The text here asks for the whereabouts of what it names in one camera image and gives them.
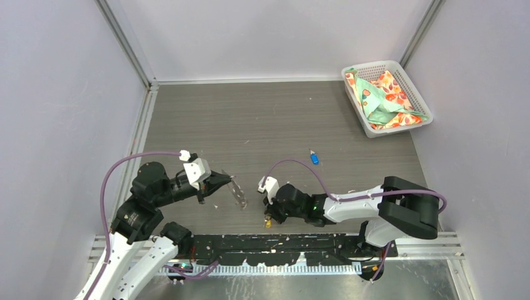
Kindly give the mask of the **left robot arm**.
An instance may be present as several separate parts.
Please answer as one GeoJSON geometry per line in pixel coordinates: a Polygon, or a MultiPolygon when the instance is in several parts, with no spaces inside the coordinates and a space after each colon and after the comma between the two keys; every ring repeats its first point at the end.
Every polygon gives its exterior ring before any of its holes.
{"type": "Polygon", "coordinates": [[[174,178],[159,162],[143,164],[132,181],[131,196],[111,223],[107,246],[77,299],[136,299],[166,263],[186,258],[193,246],[191,231],[169,222],[149,251],[132,262],[163,220],[161,208],[193,197],[202,204],[231,181],[231,176],[210,170],[201,158],[184,163],[174,178]]]}

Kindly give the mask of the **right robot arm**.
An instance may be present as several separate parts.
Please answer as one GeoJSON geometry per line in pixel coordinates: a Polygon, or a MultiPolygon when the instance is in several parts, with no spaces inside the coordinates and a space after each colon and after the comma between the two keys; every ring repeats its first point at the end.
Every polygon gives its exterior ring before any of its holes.
{"type": "Polygon", "coordinates": [[[320,228],[362,221],[356,245],[368,257],[406,236],[436,239],[439,214],[447,206],[439,193],[396,176],[385,177],[381,185],[365,191],[312,195],[292,184],[280,186],[273,177],[263,177],[257,191],[266,196],[265,214],[279,224],[287,218],[300,218],[320,228]]]}

